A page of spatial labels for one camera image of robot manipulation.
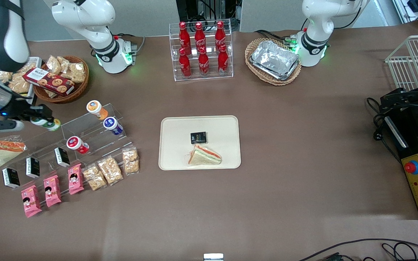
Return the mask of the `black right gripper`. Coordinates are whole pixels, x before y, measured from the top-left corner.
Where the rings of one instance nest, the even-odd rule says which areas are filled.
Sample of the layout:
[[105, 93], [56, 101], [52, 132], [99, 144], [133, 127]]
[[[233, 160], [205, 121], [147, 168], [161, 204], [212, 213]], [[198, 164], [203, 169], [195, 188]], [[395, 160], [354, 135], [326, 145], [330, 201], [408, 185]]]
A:
[[27, 110], [27, 120], [32, 118], [53, 120], [53, 111], [45, 104], [29, 105], [25, 101], [12, 101], [0, 108], [0, 133], [19, 132], [24, 129], [24, 110]]

